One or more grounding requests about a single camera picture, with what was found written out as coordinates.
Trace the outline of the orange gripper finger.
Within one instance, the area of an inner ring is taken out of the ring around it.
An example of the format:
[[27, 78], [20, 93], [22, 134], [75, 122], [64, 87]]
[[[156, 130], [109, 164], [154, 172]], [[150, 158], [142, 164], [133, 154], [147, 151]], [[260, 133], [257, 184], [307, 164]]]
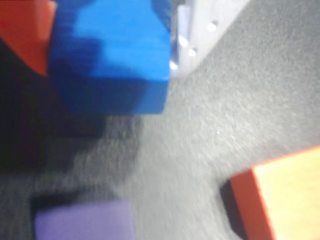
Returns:
[[54, 0], [2, 0], [0, 38], [33, 71], [46, 76], [52, 29], [57, 10]]

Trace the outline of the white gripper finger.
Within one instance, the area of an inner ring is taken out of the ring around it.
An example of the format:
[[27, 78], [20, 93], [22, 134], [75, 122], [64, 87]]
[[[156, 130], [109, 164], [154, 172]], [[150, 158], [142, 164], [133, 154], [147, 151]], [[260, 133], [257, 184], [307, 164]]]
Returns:
[[207, 57], [248, 0], [187, 0], [177, 7], [171, 77], [186, 77]]

